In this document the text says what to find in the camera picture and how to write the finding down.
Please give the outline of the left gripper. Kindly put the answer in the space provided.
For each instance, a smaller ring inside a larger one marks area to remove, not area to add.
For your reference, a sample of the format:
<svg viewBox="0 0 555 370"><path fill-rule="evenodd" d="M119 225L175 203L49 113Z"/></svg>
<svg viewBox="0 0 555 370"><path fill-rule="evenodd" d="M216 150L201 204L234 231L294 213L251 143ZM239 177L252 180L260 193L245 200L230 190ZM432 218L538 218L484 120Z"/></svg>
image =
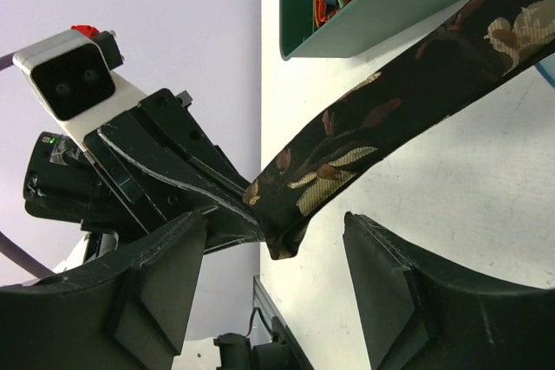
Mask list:
<svg viewBox="0 0 555 370"><path fill-rule="evenodd" d="M95 170L120 203L114 231L138 240L181 214L206 220L206 253L262 243L241 198L249 182L189 111L188 92L162 88L85 138Z"/></svg>

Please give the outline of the black gold floral tie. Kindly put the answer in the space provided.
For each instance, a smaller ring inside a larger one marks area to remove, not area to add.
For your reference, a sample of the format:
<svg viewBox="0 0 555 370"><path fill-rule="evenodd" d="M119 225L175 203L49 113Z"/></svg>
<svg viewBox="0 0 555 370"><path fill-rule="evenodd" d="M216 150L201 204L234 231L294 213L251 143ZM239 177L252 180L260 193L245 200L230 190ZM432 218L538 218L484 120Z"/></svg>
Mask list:
<svg viewBox="0 0 555 370"><path fill-rule="evenodd" d="M314 117L243 197L275 260L370 167L554 50L554 0L469 0Z"/></svg>

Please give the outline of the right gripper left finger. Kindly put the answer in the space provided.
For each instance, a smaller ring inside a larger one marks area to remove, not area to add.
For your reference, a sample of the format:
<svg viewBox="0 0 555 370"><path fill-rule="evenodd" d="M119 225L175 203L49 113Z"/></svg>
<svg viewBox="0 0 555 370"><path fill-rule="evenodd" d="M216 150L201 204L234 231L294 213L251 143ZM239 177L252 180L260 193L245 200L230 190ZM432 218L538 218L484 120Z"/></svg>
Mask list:
<svg viewBox="0 0 555 370"><path fill-rule="evenodd" d="M185 213L94 261L1 289L3 369L169 369L206 245Z"/></svg>

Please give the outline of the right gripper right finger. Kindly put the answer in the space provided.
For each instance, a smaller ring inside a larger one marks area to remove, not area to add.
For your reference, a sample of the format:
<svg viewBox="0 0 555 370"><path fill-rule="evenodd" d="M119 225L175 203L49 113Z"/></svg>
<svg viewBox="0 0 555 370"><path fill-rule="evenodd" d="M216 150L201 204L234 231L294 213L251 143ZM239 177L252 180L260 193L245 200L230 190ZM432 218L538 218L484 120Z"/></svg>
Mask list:
<svg viewBox="0 0 555 370"><path fill-rule="evenodd" d="M374 369L552 369L554 291L463 267L364 215L343 244Z"/></svg>

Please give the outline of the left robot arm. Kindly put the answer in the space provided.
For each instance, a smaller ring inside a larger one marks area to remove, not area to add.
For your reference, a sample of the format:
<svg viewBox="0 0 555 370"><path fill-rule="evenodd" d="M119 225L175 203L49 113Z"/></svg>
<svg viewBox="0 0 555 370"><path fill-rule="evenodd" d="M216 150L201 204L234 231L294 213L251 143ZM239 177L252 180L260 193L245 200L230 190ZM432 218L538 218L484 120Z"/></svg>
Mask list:
<svg viewBox="0 0 555 370"><path fill-rule="evenodd" d="M79 224L87 260L113 236L132 243L189 211L206 220L206 253L264 236L242 197L248 185L190 114L188 93L161 89L89 133L40 135L25 179L33 217Z"/></svg>

